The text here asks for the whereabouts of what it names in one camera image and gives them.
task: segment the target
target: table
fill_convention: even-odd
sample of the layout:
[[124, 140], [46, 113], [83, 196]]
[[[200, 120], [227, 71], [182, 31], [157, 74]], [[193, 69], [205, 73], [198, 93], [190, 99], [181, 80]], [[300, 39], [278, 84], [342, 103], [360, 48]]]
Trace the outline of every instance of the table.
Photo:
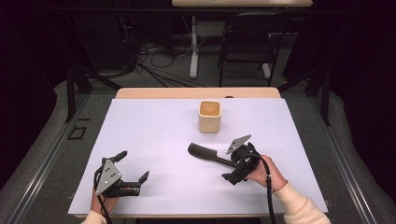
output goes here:
[[[222, 104], [219, 133], [198, 131], [198, 105], [203, 99]], [[227, 159], [225, 151], [231, 141], [246, 134], [252, 134], [249, 141], [260, 153], [271, 155], [297, 190], [327, 212], [289, 109], [277, 89], [127, 88], [119, 90], [108, 109], [69, 214], [86, 216], [93, 173], [101, 159], [128, 150], [128, 156], [116, 163], [122, 180], [136, 181], [146, 171], [150, 174], [140, 196], [121, 198], [113, 217], [267, 216], [263, 187], [254, 181], [233, 186], [221, 177], [232, 168], [199, 160], [187, 151], [193, 142], [213, 148]], [[276, 214], [284, 213], [276, 198], [274, 209]]]
[[[311, 7], [311, 0], [173, 0], [174, 7]], [[222, 29], [215, 32], [215, 35], [222, 34]], [[192, 35], [192, 55], [190, 78], [197, 78], [198, 67], [198, 48], [197, 48], [197, 20], [192, 16], [191, 22]], [[268, 64], [264, 64], [262, 71], [266, 77], [270, 76]]]

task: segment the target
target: white tabletop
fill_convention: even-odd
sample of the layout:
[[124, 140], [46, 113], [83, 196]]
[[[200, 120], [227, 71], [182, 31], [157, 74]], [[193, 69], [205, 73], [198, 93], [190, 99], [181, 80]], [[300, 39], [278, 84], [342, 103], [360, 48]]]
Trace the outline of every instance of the white tabletop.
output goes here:
[[311, 7], [311, 0], [173, 0], [174, 7]]
[[[93, 174], [103, 157], [128, 151], [116, 163], [125, 182], [148, 180], [138, 197], [123, 197], [114, 217], [260, 217], [268, 215], [266, 190], [254, 181], [233, 186], [222, 174], [233, 169], [191, 156], [191, 142], [225, 154], [235, 138], [249, 139], [261, 154], [323, 212], [327, 207], [299, 134], [283, 99], [228, 98], [221, 102], [218, 133], [198, 131], [203, 99], [115, 99], [107, 112], [69, 214], [84, 217], [91, 205]], [[276, 213], [284, 210], [273, 199]]]

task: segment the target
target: chair backrest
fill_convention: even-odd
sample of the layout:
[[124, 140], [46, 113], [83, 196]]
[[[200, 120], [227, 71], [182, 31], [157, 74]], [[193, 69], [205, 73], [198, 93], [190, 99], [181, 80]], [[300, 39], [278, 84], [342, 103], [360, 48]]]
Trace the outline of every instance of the chair backrest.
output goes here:
[[232, 34], [259, 35], [265, 33], [285, 34], [290, 28], [288, 17], [279, 13], [242, 12], [225, 22], [224, 36]]

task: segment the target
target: silver triangular bracket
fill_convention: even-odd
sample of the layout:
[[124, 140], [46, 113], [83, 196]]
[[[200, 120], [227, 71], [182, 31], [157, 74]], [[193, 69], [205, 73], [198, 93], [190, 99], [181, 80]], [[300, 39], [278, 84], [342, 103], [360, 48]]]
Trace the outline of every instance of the silver triangular bracket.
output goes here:
[[246, 136], [237, 138], [235, 140], [233, 140], [230, 144], [230, 146], [228, 147], [227, 150], [227, 154], [230, 154], [232, 152], [235, 152], [238, 148], [240, 148], [242, 145], [244, 145], [244, 143], [251, 137], [251, 134], [248, 134]]
[[114, 165], [114, 163], [111, 160], [106, 160], [105, 166], [103, 167], [103, 171], [100, 176], [98, 187], [96, 188], [96, 195], [103, 193], [105, 190], [111, 187], [111, 185], [121, 179], [121, 177], [122, 174]]

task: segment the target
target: hand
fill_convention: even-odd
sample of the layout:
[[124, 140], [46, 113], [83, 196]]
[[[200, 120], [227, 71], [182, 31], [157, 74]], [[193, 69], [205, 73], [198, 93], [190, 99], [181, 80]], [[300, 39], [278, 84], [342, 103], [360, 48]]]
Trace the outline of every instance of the hand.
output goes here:
[[[262, 158], [267, 162], [268, 167], [270, 168], [271, 173], [271, 187], [273, 191], [278, 191], [283, 189], [286, 186], [288, 181], [283, 177], [283, 175], [279, 172], [276, 168], [272, 159], [268, 156], [262, 155]], [[259, 183], [260, 185], [267, 188], [267, 173], [265, 172], [264, 164], [260, 161], [259, 165], [257, 166], [256, 170], [251, 172], [246, 179], [252, 179]]]
[[[105, 197], [102, 194], [100, 196], [102, 197], [103, 202], [105, 200]], [[116, 206], [118, 201], [119, 198], [106, 198], [105, 208], [109, 214], [114, 210], [114, 207]], [[98, 197], [94, 189], [92, 190], [91, 210], [97, 214], [102, 215], [102, 205], [99, 203]]]

